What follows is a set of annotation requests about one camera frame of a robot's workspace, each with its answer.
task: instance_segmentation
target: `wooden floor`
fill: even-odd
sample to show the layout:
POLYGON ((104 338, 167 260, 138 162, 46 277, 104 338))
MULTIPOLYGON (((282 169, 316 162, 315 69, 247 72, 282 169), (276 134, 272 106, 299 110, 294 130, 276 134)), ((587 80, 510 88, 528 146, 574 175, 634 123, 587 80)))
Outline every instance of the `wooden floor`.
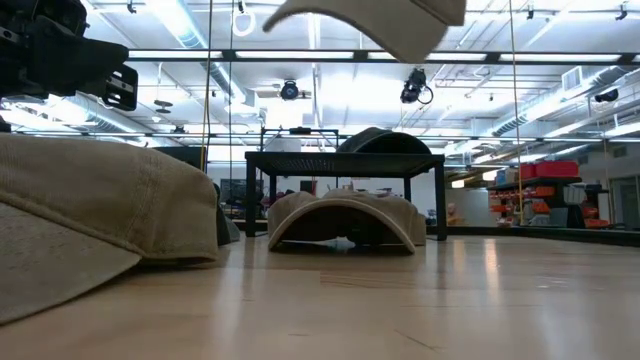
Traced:
POLYGON ((451 237, 415 256, 266 239, 138 270, 0 328, 0 359, 619 360, 640 354, 640 250, 451 237))

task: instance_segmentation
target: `metal table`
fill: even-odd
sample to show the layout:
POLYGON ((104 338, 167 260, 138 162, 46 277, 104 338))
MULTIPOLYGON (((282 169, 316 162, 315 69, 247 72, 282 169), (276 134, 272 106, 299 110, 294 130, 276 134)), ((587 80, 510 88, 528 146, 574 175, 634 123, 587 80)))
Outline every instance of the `metal table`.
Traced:
POLYGON ((247 237, 256 235, 256 170, 269 175, 269 197, 276 199, 278 176, 372 177, 404 180, 405 199, 411 201, 411 179, 435 169, 437 240, 447 239, 444 193, 444 155, 246 152, 247 237))

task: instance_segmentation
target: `baseball cap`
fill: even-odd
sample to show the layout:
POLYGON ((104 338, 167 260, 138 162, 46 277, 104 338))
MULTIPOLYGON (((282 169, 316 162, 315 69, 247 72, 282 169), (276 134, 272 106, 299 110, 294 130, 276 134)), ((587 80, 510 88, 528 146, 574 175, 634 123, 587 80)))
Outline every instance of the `baseball cap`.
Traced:
POLYGON ((345 236, 356 243, 404 245, 415 253, 424 245, 425 218, 395 196, 334 189, 322 198, 301 191, 276 201, 268 214, 269 249, 282 241, 324 241, 345 236))
POLYGON ((422 63, 448 26, 464 25, 466 0, 287 0, 267 20, 271 31, 289 16, 328 15, 360 30, 396 59, 422 63))
POLYGON ((153 149, 0 134, 0 324, 141 261, 216 260, 216 192, 153 149))

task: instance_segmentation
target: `table leg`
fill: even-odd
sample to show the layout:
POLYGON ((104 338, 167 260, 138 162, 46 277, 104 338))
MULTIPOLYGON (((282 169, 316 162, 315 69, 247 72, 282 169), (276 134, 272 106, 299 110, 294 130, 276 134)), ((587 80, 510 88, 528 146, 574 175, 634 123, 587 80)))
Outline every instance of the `table leg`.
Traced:
POLYGON ((269 204, 276 202, 276 194, 278 192, 278 176, 269 175, 269 204))
POLYGON ((445 241, 447 240, 447 205, 444 194, 444 163, 436 164, 435 170, 438 241, 445 241))
POLYGON ((245 209, 247 237, 256 236, 256 166, 247 159, 247 207, 245 209))
POLYGON ((411 178, 404 178, 404 199, 411 202, 411 178))

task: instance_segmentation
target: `cap brim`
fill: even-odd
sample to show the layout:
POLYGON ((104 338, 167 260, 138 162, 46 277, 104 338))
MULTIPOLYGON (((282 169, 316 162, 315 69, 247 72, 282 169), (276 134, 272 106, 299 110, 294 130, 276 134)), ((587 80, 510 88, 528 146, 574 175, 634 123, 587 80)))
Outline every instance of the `cap brim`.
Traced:
MULTIPOLYGON (((282 221, 276 227, 275 231, 273 231, 270 234, 269 249, 275 248, 282 240, 281 238, 282 238, 282 235, 285 233, 285 231, 287 231, 287 229, 290 226, 292 226, 296 222, 296 220, 300 219, 305 214, 308 214, 320 208, 335 207, 335 206, 346 207, 346 208, 351 208, 358 211, 363 211, 367 214, 374 216, 376 219, 378 219, 384 225, 386 225, 396 235, 396 237, 407 248, 407 250, 409 250, 409 252, 411 252, 412 254, 416 252, 416 247, 411 242, 409 235, 407 235, 407 233, 400 226, 398 226, 398 224, 396 224, 395 221, 393 221, 393 219, 391 219, 385 213, 376 209, 373 206, 367 205, 360 201, 355 201, 351 199, 336 199, 336 198, 321 199, 321 200, 307 203, 306 205, 296 209, 291 214, 289 214, 284 219, 284 221, 282 221)), ((317 224, 318 226, 323 226, 322 222, 320 221, 318 221, 317 224)))
POLYGON ((70 300, 137 254, 0 203, 0 325, 70 300))
POLYGON ((289 16, 314 13, 331 16, 360 30, 398 61, 424 63, 440 43, 447 25, 410 1, 378 0, 362 8, 357 1, 288 0, 263 26, 271 31, 289 16))

